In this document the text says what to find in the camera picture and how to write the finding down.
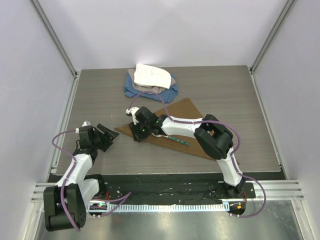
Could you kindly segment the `spoon with green handle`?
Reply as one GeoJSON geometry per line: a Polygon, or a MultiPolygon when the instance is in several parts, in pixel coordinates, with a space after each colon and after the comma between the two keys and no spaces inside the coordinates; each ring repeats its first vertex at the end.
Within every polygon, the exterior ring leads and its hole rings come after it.
{"type": "Polygon", "coordinates": [[[186,146],[189,146],[190,144],[184,140],[181,140],[181,139],[178,139],[176,137],[173,137],[173,136],[170,136],[170,135],[155,135],[152,133],[152,135],[156,138],[167,138],[169,140],[172,140],[172,141],[175,141],[177,143],[180,143],[180,144],[183,144],[183,145],[186,145],[186,146]]]}

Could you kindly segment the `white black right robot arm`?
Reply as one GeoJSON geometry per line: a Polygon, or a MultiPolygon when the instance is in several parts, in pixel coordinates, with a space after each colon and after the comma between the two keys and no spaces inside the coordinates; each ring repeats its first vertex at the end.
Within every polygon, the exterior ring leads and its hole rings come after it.
{"type": "Polygon", "coordinates": [[[198,119],[177,118],[168,114],[157,116],[144,106],[129,108],[126,115],[132,117],[129,128],[137,142],[151,135],[156,138],[182,136],[195,139],[206,155],[217,161],[226,193],[233,198],[243,193],[246,180],[234,156],[233,134],[213,115],[198,119]]]}

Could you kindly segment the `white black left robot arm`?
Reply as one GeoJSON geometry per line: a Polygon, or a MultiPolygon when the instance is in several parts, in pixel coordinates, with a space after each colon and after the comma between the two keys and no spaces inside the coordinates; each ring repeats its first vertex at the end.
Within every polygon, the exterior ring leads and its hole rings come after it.
{"type": "Polygon", "coordinates": [[[102,124],[92,126],[89,121],[84,121],[73,132],[78,134],[73,153],[54,144],[55,148],[71,157],[71,163],[61,179],[43,192],[45,228],[49,232],[79,231],[85,225],[90,201],[102,199],[107,192],[100,174],[87,173],[98,152],[106,152],[119,133],[102,124]]]}

